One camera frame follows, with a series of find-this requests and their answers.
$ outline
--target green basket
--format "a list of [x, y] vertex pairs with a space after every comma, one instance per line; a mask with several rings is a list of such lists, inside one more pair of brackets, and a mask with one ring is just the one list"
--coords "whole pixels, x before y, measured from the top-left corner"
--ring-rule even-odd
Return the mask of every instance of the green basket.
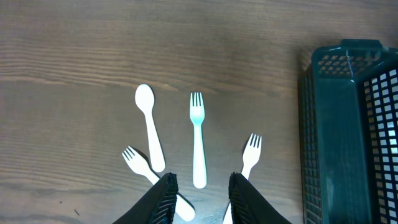
[[398, 50], [342, 40], [299, 80], [305, 223], [397, 223]]

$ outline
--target dark green plastic bin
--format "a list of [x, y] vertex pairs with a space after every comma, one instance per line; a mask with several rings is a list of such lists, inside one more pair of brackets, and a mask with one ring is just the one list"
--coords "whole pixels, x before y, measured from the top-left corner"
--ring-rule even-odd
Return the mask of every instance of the dark green plastic bin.
[[342, 40], [299, 80], [305, 223], [397, 223], [398, 50]]

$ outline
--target spoon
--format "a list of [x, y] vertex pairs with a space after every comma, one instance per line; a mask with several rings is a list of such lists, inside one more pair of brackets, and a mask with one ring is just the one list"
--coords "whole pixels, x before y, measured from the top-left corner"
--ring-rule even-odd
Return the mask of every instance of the spoon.
[[149, 85], [142, 84], [136, 90], [136, 104], [144, 113], [148, 131], [148, 145], [150, 164], [155, 172], [162, 172], [166, 166], [162, 146], [157, 136], [152, 109], [155, 104], [155, 96]]

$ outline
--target white fork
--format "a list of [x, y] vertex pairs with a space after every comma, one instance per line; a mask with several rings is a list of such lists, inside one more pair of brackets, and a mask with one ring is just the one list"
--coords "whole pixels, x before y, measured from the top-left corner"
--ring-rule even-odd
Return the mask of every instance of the white fork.
[[193, 124], [193, 184], [202, 189], [207, 184], [205, 150], [201, 135], [201, 124], [205, 119], [205, 105], [201, 93], [195, 93], [192, 97], [189, 109], [189, 117]]
[[[159, 177], [149, 168], [148, 162], [135, 149], [128, 146], [122, 155], [133, 172], [146, 176], [152, 184], [156, 184]], [[195, 209], [180, 195], [180, 193], [177, 194], [175, 212], [186, 222], [193, 220], [195, 217]]]
[[[249, 141], [246, 144], [243, 152], [243, 168], [242, 175], [249, 180], [250, 170], [257, 164], [260, 159], [262, 137], [250, 135]], [[223, 224], [232, 224], [231, 202], [228, 204], [224, 216]]]

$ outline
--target plastic cutlery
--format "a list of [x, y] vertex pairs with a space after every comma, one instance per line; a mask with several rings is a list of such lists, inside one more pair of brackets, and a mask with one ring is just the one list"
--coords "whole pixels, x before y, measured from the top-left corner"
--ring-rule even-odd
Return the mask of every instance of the plastic cutlery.
[[[130, 169], [136, 174], [146, 176], [152, 184], [156, 184], [160, 179], [149, 168], [148, 162], [132, 147], [128, 146], [122, 155]], [[182, 198], [179, 193], [177, 194], [175, 212], [187, 222], [193, 220], [195, 217], [195, 209], [184, 198]]]
[[[243, 152], [243, 168], [242, 175], [249, 180], [250, 170], [257, 164], [260, 159], [262, 137], [253, 133], [250, 135]], [[224, 216], [223, 224], [232, 224], [231, 203], [228, 204]]]
[[193, 185], [202, 189], [207, 184], [205, 151], [201, 124], [205, 119], [205, 106], [201, 93], [191, 93], [189, 115], [193, 124]]
[[154, 171], [162, 172], [166, 166], [166, 162], [164, 160], [162, 146], [160, 145], [159, 137], [157, 135], [154, 117], [152, 116], [155, 96], [149, 85], [142, 84], [137, 88], [136, 104], [144, 113], [145, 121], [147, 123], [150, 164]]

